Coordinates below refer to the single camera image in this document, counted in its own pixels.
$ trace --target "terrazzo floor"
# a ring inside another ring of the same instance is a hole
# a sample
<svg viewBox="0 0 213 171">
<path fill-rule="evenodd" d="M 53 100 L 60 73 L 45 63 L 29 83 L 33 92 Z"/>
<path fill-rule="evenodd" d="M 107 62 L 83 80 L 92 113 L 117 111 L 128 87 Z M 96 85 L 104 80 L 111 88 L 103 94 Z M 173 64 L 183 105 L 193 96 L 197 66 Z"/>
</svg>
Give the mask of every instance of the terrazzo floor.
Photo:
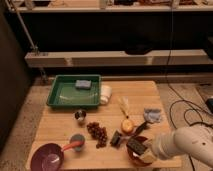
<svg viewBox="0 0 213 171">
<path fill-rule="evenodd" d="M 167 84 L 157 84 L 160 96 L 168 114 L 170 105 L 179 100 L 174 92 L 168 87 Z M 206 106 L 197 92 L 194 84 L 172 84 L 184 98 L 195 102 L 201 107 L 206 109 Z M 6 142 L 5 148 L 0 156 L 0 171 L 25 171 L 25 163 L 41 118 L 42 110 L 45 106 L 46 99 L 50 90 L 50 86 L 33 85 L 25 99 L 25 102 L 19 112 L 18 118 L 11 131 L 11 134 Z M 186 123 L 183 119 L 183 112 L 187 109 L 184 103 L 177 104 L 173 110 L 173 117 L 178 127 L 185 126 Z M 188 120 L 199 121 L 198 116 L 191 112 L 187 115 Z M 213 117 L 203 114 L 205 122 L 213 123 Z M 162 171 L 191 171 L 192 167 L 188 157 L 182 156 L 181 168 L 162 168 Z M 210 171 L 211 169 L 206 165 L 193 159 L 197 171 Z"/>
</svg>

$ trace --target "wooden tabletop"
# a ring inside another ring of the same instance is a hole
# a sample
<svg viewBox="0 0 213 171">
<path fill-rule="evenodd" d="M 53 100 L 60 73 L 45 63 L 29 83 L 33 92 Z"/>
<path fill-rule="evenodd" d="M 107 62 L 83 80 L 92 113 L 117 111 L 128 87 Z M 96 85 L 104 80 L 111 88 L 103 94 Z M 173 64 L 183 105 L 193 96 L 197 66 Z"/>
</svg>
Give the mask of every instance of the wooden tabletop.
<svg viewBox="0 0 213 171">
<path fill-rule="evenodd" d="M 138 167 L 129 159 L 125 143 L 119 149 L 115 149 L 109 144 L 115 130 L 120 131 L 120 125 L 124 119 L 118 104 L 118 98 L 121 96 L 129 99 L 130 118 L 136 125 L 143 122 L 144 108 L 160 108 L 162 110 L 163 121 L 150 125 L 149 130 L 141 133 L 142 136 L 154 138 L 159 133 L 170 131 L 156 84 L 153 81 L 111 81 L 102 82 L 102 84 L 112 87 L 113 93 L 110 102 L 108 105 L 100 106 L 96 110 L 88 110 L 86 123 L 99 122 L 101 127 L 106 127 L 108 134 L 107 147 L 96 149 L 97 140 L 91 138 L 86 125 L 79 126 L 77 124 L 73 115 L 74 110 L 53 110 L 45 106 L 26 164 L 28 170 L 33 153 L 41 145 L 56 143 L 62 147 L 69 142 L 70 137 L 75 133 L 81 133 L 85 136 L 84 150 L 81 153 L 75 153 L 73 150 L 65 151 L 62 170 Z M 175 157 L 172 160 L 157 160 L 148 167 L 181 167 L 181 159 Z"/>
</svg>

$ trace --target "green tray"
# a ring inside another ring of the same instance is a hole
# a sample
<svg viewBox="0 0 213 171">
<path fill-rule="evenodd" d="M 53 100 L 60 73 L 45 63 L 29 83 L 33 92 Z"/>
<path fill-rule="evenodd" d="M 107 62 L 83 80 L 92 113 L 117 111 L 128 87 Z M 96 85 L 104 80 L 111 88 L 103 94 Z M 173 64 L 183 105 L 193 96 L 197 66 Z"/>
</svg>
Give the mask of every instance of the green tray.
<svg viewBox="0 0 213 171">
<path fill-rule="evenodd" d="M 76 89 L 76 80 L 91 81 L 91 89 Z M 47 99 L 53 108 L 96 108 L 100 104 L 100 75 L 57 75 Z"/>
</svg>

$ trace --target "bunch of grapes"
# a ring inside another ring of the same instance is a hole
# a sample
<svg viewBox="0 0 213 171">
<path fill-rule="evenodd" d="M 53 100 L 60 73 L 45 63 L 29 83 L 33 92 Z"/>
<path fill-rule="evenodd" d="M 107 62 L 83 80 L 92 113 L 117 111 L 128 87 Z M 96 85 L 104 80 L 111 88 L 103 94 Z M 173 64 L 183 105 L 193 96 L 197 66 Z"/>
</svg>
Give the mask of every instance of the bunch of grapes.
<svg viewBox="0 0 213 171">
<path fill-rule="evenodd" d="M 98 140 L 96 148 L 105 147 L 107 142 L 107 132 L 105 127 L 100 127 L 98 122 L 90 122 L 87 130 L 92 138 Z"/>
</svg>

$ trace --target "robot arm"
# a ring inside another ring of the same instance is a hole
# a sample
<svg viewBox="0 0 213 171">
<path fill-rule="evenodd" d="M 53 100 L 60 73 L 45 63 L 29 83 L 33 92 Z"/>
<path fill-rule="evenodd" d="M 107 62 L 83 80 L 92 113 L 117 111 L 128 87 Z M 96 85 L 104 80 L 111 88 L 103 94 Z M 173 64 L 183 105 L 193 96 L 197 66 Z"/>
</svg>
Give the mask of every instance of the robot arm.
<svg viewBox="0 0 213 171">
<path fill-rule="evenodd" d="M 162 160 L 188 154 L 213 168 L 213 130 L 205 126 L 182 127 L 157 136 L 151 150 Z"/>
</svg>

